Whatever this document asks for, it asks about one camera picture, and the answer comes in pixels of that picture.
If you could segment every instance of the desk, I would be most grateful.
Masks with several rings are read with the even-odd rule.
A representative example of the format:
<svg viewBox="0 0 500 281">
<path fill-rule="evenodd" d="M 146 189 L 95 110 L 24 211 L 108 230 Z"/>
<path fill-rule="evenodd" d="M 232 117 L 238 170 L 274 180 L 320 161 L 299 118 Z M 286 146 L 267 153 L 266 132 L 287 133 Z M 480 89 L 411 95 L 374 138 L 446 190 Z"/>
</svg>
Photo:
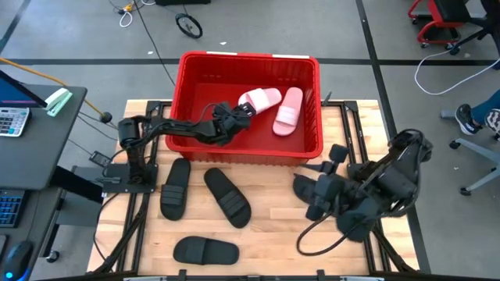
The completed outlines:
<svg viewBox="0 0 500 281">
<path fill-rule="evenodd" d="M 143 115 L 146 100 L 130 100 L 125 108 L 125 117 Z M 387 151 L 384 123 L 377 101 L 358 101 L 359 114 L 370 159 L 378 160 Z M 350 120 L 355 132 L 354 121 Z M 338 108 L 323 108 L 323 154 L 310 163 L 319 163 L 328 158 L 332 144 L 345 145 L 345 136 Z M 363 245 L 345 241 L 338 248 L 319 257 L 304 257 L 295 250 L 295 241 L 301 231 L 311 222 L 305 218 L 306 205 L 294 195 L 291 183 L 293 172 L 318 177 L 317 173 L 295 167 L 269 165 L 243 165 L 211 162 L 192 162 L 191 177 L 187 193 L 184 217 L 177 222 L 163 218 L 159 210 L 160 187 L 170 172 L 171 163 L 180 155 L 170 151 L 160 137 L 157 163 L 159 175 L 157 189 L 149 202 L 144 243 L 142 246 L 139 275 L 176 276 L 180 269 L 187 269 L 189 276 L 246 276 L 287 275 L 314 276 L 317 269 L 327 275 L 367 274 Z M 356 139 L 355 152 L 361 159 Z M 116 157 L 125 162 L 124 153 Z M 243 229 L 235 229 L 224 217 L 203 180 L 205 171 L 221 168 L 246 196 L 252 206 L 252 219 Z M 346 165 L 339 168 L 346 174 Z M 129 194 L 120 194 L 106 205 L 98 223 L 96 240 L 107 255 L 121 238 Z M 141 199 L 138 198 L 136 210 Z M 406 262 L 418 268 L 412 237 L 406 218 L 383 219 L 387 238 Z M 173 247 L 183 237 L 198 235 L 235 243 L 240 248 L 240 259 L 235 265 L 188 265 L 173 260 Z M 341 234 L 333 219 L 319 225 L 303 240 L 305 251 L 318 251 L 329 246 Z M 129 244 L 125 269 L 130 268 L 133 238 Z M 378 247 L 373 247 L 377 261 Z M 96 269 L 102 263 L 95 248 L 92 250 L 87 270 Z"/>
<path fill-rule="evenodd" d="M 60 88 L 45 85 L 26 87 L 43 99 Z M 9 236 L 1 256 L 0 272 L 3 272 L 11 246 L 29 240 L 34 250 L 28 266 L 28 279 L 50 226 L 55 221 L 56 209 L 65 191 L 59 188 L 60 185 L 54 184 L 54 175 L 66 171 L 58 167 L 57 162 L 87 93 L 84 87 L 67 89 L 73 93 L 73 97 L 56 117 L 48 116 L 44 109 L 33 108 L 31 120 L 21 137 L 0 137 L 0 187 L 39 189 L 27 194 L 26 207 L 17 228 L 0 228 L 0 234 Z"/>
</svg>

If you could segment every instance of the red chair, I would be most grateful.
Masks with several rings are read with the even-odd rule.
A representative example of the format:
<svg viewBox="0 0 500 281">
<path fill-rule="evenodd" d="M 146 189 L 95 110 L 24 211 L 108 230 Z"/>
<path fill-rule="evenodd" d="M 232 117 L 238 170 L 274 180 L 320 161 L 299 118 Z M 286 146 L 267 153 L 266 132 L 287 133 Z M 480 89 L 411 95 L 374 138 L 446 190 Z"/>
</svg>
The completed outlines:
<svg viewBox="0 0 500 281">
<path fill-rule="evenodd" d="M 453 44 L 460 40 L 460 34 L 456 28 L 470 21 L 466 3 L 463 0 L 428 0 L 430 16 L 424 16 L 413 14 L 413 10 L 420 1 L 422 0 L 415 0 L 408 11 L 408 16 L 413 19 L 413 24 L 417 24 L 418 20 L 430 20 L 416 38 L 421 43 L 420 46 L 426 48 L 429 44 L 445 44 L 447 49 L 453 48 Z M 451 37 L 432 39 L 432 30 L 434 29 L 449 30 Z"/>
</svg>

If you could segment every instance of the gray floor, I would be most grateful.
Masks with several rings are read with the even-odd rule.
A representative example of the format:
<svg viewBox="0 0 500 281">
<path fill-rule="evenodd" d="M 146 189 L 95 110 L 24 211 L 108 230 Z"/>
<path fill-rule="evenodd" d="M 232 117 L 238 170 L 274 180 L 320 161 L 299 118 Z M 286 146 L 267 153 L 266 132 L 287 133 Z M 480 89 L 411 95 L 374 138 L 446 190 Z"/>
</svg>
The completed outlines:
<svg viewBox="0 0 500 281">
<path fill-rule="evenodd" d="M 125 0 L 114 0 L 125 5 Z M 0 9 L 0 35 L 16 15 L 21 1 L 3 1 Z M 363 0 L 379 59 L 421 59 L 441 46 L 421 49 L 416 43 L 417 29 L 406 16 L 410 0 Z M 472 13 L 484 13 L 477 0 Z M 180 12 L 180 6 L 169 7 Z M 199 40 L 185 37 L 175 26 L 174 13 L 159 6 L 141 11 L 163 58 L 178 59 L 188 50 L 223 52 L 269 52 L 311 55 L 317 58 L 368 59 L 368 51 L 352 0 L 213 0 L 211 5 L 189 5 L 188 12 L 203 25 Z M 16 27 L 3 57 L 9 59 L 154 59 L 155 54 L 138 14 L 128 28 L 120 28 L 120 16 L 105 0 L 31 0 Z M 475 30 L 465 26 L 466 36 Z M 497 59 L 489 37 L 472 41 L 457 57 L 435 59 Z M 171 98 L 173 86 L 159 65 L 34 65 L 68 84 L 88 88 L 88 99 L 99 108 L 122 116 L 129 98 Z M 0 69 L 27 83 L 50 81 L 14 69 Z M 167 69 L 177 75 L 177 65 Z M 451 86 L 481 67 L 424 66 L 420 79 L 432 91 Z M 462 103 L 475 105 L 500 88 L 498 73 L 484 75 L 440 97 L 424 94 L 414 83 L 415 66 L 381 67 L 387 95 L 398 130 L 414 127 L 434 143 L 433 158 L 423 166 L 423 191 L 417 213 L 433 273 L 457 276 L 498 277 L 500 246 L 500 190 L 493 182 L 463 197 L 460 186 L 481 178 L 491 163 L 466 149 L 452 151 L 449 141 L 463 137 L 452 121 L 439 119 L 442 108 Z M 322 95 L 332 91 L 332 99 L 379 99 L 371 66 L 321 65 Z M 93 114 L 85 107 L 84 112 Z M 102 129 L 112 134 L 111 130 Z M 483 130 L 471 140 L 493 150 L 498 145 Z M 114 142 L 77 121 L 71 139 L 89 151 L 107 155 Z M 87 154 L 68 143 L 60 165 L 90 166 Z M 54 264 L 40 260 L 32 279 L 82 274 L 87 268 L 93 228 L 65 228 L 55 247 L 62 257 Z"/>
</svg>

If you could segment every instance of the pink slide sandal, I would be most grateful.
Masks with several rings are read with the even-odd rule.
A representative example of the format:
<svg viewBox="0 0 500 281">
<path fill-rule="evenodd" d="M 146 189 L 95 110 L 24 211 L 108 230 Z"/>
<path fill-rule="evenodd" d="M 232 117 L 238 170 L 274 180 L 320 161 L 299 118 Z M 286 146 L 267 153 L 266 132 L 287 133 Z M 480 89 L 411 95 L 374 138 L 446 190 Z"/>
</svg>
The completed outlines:
<svg viewBox="0 0 500 281">
<path fill-rule="evenodd" d="M 302 90 L 297 87 L 288 89 L 274 120 L 273 132 L 276 135 L 284 137 L 295 131 L 303 95 Z"/>
<path fill-rule="evenodd" d="M 279 104 L 281 101 L 281 93 L 280 90 L 276 88 L 269 89 L 255 89 L 244 93 L 240 96 L 240 99 L 237 101 L 239 105 L 243 105 L 246 102 L 249 102 L 255 111 L 256 114 L 263 112 L 264 110 Z"/>
</svg>

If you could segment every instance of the chair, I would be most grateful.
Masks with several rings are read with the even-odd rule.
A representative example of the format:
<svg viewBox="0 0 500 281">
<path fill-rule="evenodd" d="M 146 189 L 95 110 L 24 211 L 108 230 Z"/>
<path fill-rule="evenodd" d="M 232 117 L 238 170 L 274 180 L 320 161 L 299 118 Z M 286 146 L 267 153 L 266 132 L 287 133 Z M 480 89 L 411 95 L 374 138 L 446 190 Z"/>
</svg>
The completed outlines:
<svg viewBox="0 0 500 281">
<path fill-rule="evenodd" d="M 441 118 L 443 119 L 455 119 L 455 113 L 451 110 L 442 110 L 441 111 Z M 495 134 L 493 138 L 498 141 L 500 138 L 500 135 Z M 496 178 L 500 177 L 500 154 L 498 152 L 491 151 L 489 149 L 483 148 L 477 144 L 474 144 L 468 140 L 464 140 L 462 138 L 458 138 L 454 141 L 452 141 L 449 144 L 449 147 L 451 149 L 457 149 L 461 145 L 465 146 L 466 148 L 469 148 L 472 151 L 475 151 L 476 153 L 483 155 L 485 158 L 490 159 L 493 161 L 495 164 L 495 167 L 491 169 L 491 172 L 488 173 L 486 176 L 484 176 L 482 179 L 478 180 L 476 183 L 473 183 L 469 185 L 468 187 L 460 187 L 460 194 L 464 196 L 470 196 L 472 190 L 476 190 L 486 183 L 489 183 L 492 180 L 495 180 Z"/>
<path fill-rule="evenodd" d="M 415 0 L 408 11 L 413 24 L 417 24 L 418 20 L 430 20 L 417 36 L 420 46 L 426 48 L 429 44 L 445 44 L 447 49 L 453 48 L 453 44 L 460 40 L 456 28 L 470 21 L 466 3 L 463 0 L 429 0 L 430 16 L 413 14 L 413 10 L 420 2 L 421 0 Z M 435 30 L 449 30 L 451 38 L 438 39 L 433 32 Z"/>
<path fill-rule="evenodd" d="M 470 22 L 479 27 L 483 27 L 483 29 L 458 42 L 450 51 L 451 55 L 458 54 L 460 46 L 463 44 L 472 41 L 475 38 L 477 38 L 477 40 L 483 40 L 483 38 L 488 34 L 493 37 L 498 54 L 500 55 L 500 2 L 498 0 L 481 0 L 481 4 L 486 11 L 486 16 L 481 19 L 472 18 L 470 19 Z M 493 69 L 499 70 L 500 63 L 497 63 Z"/>
</svg>

